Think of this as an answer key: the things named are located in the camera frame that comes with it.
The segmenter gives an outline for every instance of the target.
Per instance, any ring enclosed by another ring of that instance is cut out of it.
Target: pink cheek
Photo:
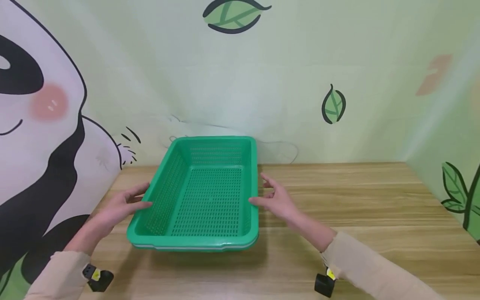
[[[63,119],[67,111],[67,94],[56,84],[45,84],[41,90],[33,94],[30,102],[30,115],[40,122]]]

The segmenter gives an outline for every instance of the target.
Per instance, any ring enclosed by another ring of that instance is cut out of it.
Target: wall
[[[406,161],[480,244],[480,22],[432,94]]]
[[[87,116],[129,145],[137,165],[158,164],[171,139],[199,134],[252,135],[264,163],[401,160],[429,103],[421,94],[441,80],[480,9],[261,0],[272,7],[252,28],[225,34],[202,16],[210,2],[21,1],[78,65]],[[346,103],[335,124],[322,116],[330,84]]]

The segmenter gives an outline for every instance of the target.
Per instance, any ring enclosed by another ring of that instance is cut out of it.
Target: wooden tabletop
[[[480,247],[403,163],[259,166],[285,185],[300,209],[407,269],[447,299],[480,297]],[[124,170],[105,199],[149,181],[154,167]],[[130,219],[98,245],[92,261],[115,274],[105,293],[82,300],[322,299],[319,253],[269,212],[243,252],[180,253],[133,248]],[[371,299],[337,281],[332,299]]]

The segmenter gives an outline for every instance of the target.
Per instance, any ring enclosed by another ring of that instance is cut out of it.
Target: panda eye patch
[[[26,95],[43,87],[43,74],[22,47],[0,35],[0,94]]]

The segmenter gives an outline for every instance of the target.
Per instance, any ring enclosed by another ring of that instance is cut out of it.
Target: basket
[[[171,144],[127,229],[137,248],[244,250],[258,237],[257,151],[247,136],[182,137]]]

